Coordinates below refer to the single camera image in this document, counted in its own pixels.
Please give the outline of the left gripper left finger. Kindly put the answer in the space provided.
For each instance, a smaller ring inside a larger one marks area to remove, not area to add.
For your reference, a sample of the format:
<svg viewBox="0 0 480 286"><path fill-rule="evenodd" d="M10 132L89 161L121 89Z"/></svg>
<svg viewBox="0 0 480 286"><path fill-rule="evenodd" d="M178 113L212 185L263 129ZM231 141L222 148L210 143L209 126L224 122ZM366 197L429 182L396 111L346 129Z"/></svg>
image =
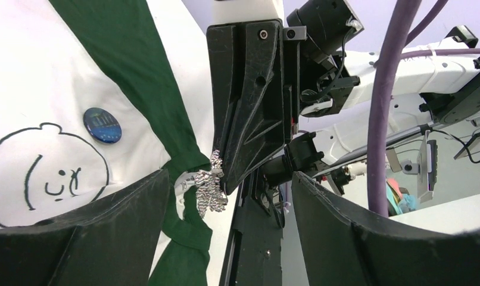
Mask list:
<svg viewBox="0 0 480 286"><path fill-rule="evenodd" d="M147 285L170 191L159 170L60 216L0 229L0 285Z"/></svg>

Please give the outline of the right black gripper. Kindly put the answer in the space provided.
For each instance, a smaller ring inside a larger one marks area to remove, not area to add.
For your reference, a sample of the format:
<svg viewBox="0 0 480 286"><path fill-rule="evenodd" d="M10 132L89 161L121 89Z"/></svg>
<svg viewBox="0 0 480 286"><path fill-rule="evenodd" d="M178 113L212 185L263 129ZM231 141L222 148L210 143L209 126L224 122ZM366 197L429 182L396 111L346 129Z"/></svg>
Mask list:
<svg viewBox="0 0 480 286"><path fill-rule="evenodd" d="M286 18L306 28L300 43L300 115L338 114L360 83L345 66L346 43L363 31L348 1L307 1ZM285 143L282 30L279 20L211 26L207 46L220 186L233 190Z"/></svg>

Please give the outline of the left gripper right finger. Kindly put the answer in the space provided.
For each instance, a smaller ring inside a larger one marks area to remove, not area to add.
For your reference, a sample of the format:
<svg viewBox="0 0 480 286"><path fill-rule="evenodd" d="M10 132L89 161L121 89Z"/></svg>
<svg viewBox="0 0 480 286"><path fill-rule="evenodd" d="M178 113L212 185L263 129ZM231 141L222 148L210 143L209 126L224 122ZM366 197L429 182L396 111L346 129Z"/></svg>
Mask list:
<svg viewBox="0 0 480 286"><path fill-rule="evenodd" d="M448 235L382 217L292 176L310 285L480 285L480 230Z"/></svg>

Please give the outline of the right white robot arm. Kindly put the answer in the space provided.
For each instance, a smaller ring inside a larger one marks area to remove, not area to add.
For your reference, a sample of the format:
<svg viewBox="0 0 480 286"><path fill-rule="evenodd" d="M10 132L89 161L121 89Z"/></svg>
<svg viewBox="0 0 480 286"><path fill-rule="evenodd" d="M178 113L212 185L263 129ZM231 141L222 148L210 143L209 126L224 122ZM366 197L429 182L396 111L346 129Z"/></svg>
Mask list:
<svg viewBox="0 0 480 286"><path fill-rule="evenodd" d="M363 31L347 1L214 1L206 32L214 112L213 186L254 191L303 172L342 173L366 158L368 138L394 145L480 112L480 48L466 26L442 40L384 52L345 50Z"/></svg>

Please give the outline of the round blue pin badge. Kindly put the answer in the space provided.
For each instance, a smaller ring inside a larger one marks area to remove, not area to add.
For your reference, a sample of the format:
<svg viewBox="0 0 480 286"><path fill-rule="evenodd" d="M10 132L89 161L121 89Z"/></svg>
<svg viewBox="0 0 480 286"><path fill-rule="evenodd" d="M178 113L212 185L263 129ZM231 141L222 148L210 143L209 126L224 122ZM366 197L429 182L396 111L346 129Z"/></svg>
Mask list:
<svg viewBox="0 0 480 286"><path fill-rule="evenodd" d="M121 140L122 128L118 120L107 110L91 107L83 113L83 124L91 137L105 144Z"/></svg>

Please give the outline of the white and green t-shirt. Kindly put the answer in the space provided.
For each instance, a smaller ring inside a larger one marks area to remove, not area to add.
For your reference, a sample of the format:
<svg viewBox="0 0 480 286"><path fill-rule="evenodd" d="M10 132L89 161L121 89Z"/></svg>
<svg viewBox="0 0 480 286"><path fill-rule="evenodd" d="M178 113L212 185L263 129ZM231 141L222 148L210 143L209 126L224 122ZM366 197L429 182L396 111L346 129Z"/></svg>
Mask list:
<svg viewBox="0 0 480 286"><path fill-rule="evenodd" d="M122 137L90 136L98 107ZM32 226L159 170L171 191L147 285L207 285L213 232L206 39L180 1L0 1L0 229Z"/></svg>

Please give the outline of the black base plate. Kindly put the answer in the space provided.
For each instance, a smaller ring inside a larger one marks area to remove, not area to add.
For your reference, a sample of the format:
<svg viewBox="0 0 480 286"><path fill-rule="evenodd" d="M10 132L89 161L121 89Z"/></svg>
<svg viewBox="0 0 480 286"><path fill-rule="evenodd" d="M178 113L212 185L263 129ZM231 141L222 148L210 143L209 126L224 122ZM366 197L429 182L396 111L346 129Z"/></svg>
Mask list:
<svg viewBox="0 0 480 286"><path fill-rule="evenodd" d="M258 169L240 184L219 285L282 285L282 228L266 192Z"/></svg>

